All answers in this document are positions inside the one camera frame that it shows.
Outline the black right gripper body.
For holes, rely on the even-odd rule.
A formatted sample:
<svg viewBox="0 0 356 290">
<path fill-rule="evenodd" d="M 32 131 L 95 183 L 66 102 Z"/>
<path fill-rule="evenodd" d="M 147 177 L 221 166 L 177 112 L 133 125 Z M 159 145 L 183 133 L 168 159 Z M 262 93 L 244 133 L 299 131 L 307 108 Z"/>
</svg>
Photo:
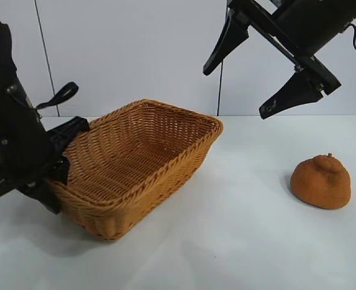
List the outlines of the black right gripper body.
<svg viewBox="0 0 356 290">
<path fill-rule="evenodd" d="M 283 1 L 272 14 L 257 1 L 228 1 L 228 7 L 298 69 L 311 73 L 325 94 L 341 86 L 314 55 L 356 19 L 356 1 Z"/>
</svg>

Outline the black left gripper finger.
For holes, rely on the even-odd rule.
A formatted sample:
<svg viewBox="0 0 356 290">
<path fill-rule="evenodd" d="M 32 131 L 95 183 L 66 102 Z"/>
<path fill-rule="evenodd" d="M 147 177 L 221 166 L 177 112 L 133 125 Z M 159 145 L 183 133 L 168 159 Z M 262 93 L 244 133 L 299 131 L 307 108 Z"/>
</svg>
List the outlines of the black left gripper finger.
<svg viewBox="0 0 356 290">
<path fill-rule="evenodd" d="M 62 184 L 68 183 L 68 173 L 70 169 L 70 162 L 66 156 L 61 156 L 57 163 L 56 179 Z"/>
<path fill-rule="evenodd" d="M 23 186 L 23 194 L 40 202 L 54 214 L 60 213 L 60 202 L 45 180 L 35 181 Z"/>
</svg>

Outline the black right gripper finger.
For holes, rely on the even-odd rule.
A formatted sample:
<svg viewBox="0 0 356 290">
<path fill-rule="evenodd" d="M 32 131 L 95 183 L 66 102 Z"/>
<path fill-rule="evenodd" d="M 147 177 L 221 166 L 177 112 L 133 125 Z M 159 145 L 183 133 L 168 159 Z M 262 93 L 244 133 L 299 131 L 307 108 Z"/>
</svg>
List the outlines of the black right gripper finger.
<svg viewBox="0 0 356 290">
<path fill-rule="evenodd" d="M 241 12 L 228 11 L 220 37 L 203 66 L 203 74 L 210 75 L 241 43 L 248 39 L 250 20 Z"/>
<path fill-rule="evenodd" d="M 318 102 L 322 98 L 322 93 L 313 86 L 308 73 L 295 72 L 283 87 L 260 106 L 259 113 L 264 120 L 287 109 Z"/>
</svg>

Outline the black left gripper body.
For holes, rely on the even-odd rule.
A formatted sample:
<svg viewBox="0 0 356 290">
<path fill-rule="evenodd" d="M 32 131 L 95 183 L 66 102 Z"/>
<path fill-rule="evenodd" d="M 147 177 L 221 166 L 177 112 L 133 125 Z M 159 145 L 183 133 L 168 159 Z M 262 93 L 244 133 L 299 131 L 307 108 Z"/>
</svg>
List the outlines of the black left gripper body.
<svg viewBox="0 0 356 290">
<path fill-rule="evenodd" d="M 32 107 L 21 87 L 8 87 L 0 95 L 0 197 L 35 181 L 55 181 L 57 163 L 65 149 L 82 132 L 89 131 L 85 118 L 45 130 L 38 110 L 59 105 L 77 93 L 76 87 L 63 87 L 54 97 Z"/>
</svg>

